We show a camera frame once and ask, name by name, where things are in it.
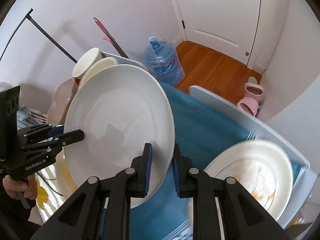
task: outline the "pink mop handle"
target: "pink mop handle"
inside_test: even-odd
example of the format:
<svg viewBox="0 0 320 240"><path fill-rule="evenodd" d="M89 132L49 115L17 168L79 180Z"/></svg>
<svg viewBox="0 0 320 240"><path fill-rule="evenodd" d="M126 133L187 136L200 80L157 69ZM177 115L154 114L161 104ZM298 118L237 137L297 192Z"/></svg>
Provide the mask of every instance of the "pink mop handle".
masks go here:
<svg viewBox="0 0 320 240"><path fill-rule="evenodd" d="M109 32L108 32L108 30L105 28L105 26L103 26L103 24L102 24L96 17L94 17L93 19L94 19L95 23L98 25L98 27L102 30L102 32L103 32L105 35L108 35Z"/></svg>

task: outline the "white wall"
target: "white wall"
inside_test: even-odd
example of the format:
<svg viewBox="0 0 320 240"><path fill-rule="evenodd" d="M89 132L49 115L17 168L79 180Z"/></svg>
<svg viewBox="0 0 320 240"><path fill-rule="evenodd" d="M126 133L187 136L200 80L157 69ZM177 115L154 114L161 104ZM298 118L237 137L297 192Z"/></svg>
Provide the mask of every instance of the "white wall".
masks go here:
<svg viewBox="0 0 320 240"><path fill-rule="evenodd" d="M170 41L181 36L171 0L17 0L0 26L0 51L24 15L31 16L75 59L92 47L117 54L95 25L97 17L127 55L142 61L150 36ZM0 82L21 85L20 102L46 112L58 86L71 77L74 63L28 20L0 62Z"/></svg>
<svg viewBox="0 0 320 240"><path fill-rule="evenodd" d="M289 0L261 0L259 24L263 24L265 31L254 64L263 69L268 67L276 49L284 26L288 5ZM256 36L254 48L259 42L258 39L258 36Z"/></svg>
<svg viewBox="0 0 320 240"><path fill-rule="evenodd" d="M278 114L319 74L320 23L305 0L289 0L278 45L260 82L266 100L258 118L267 121Z"/></svg>
<svg viewBox="0 0 320 240"><path fill-rule="evenodd" d="M320 173L320 75L295 101L267 122Z"/></svg>

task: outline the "baseboard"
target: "baseboard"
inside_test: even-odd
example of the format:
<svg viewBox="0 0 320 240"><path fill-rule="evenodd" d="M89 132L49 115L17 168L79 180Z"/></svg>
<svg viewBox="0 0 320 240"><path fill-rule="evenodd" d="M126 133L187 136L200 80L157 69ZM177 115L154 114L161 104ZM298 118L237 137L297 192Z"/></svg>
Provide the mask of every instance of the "baseboard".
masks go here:
<svg viewBox="0 0 320 240"><path fill-rule="evenodd" d="M258 65L253 65L252 70L262 75L266 70Z"/></svg>
<svg viewBox="0 0 320 240"><path fill-rule="evenodd" d="M175 39L175 41L173 42L173 44L175 45L175 47L178 47L178 45L183 42L183 37L180 36L178 38Z"/></svg>

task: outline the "metal screw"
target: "metal screw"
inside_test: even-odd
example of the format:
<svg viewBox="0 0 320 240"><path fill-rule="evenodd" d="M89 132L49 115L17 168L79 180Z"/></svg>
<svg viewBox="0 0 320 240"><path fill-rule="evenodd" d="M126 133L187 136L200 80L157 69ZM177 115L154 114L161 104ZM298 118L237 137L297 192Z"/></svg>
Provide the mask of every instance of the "metal screw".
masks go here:
<svg viewBox="0 0 320 240"><path fill-rule="evenodd" d="M198 170L197 168L191 168L191 169L189 170L189 172L190 172L191 174L198 174L198 173L199 173L199 170Z"/></svg>
<svg viewBox="0 0 320 240"><path fill-rule="evenodd" d="M227 183L228 183L228 184L235 184L235 183L236 183L236 179L233 178L233 177L228 177L228 178L227 178Z"/></svg>
<svg viewBox="0 0 320 240"><path fill-rule="evenodd" d="M134 168L127 168L126 170L125 170L125 173L126 174L134 174L135 173L135 169Z"/></svg>
<svg viewBox="0 0 320 240"><path fill-rule="evenodd" d="M95 184L98 182L98 178L97 177L90 177L87 181L89 184Z"/></svg>

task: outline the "white cup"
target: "white cup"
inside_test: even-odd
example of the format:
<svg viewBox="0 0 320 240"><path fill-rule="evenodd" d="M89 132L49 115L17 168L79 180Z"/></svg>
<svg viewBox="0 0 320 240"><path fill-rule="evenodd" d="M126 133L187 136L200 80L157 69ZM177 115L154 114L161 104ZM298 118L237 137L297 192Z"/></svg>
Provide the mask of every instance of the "white cup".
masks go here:
<svg viewBox="0 0 320 240"><path fill-rule="evenodd" d="M105 57L96 63L94 63L83 75L78 90L86 83L90 78L92 78L96 73L104 70L105 68L118 65L118 61L113 57Z"/></svg>
<svg viewBox="0 0 320 240"><path fill-rule="evenodd" d="M89 49L76 63L72 70L72 77L81 79L87 69L102 58L103 56L99 48Z"/></svg>

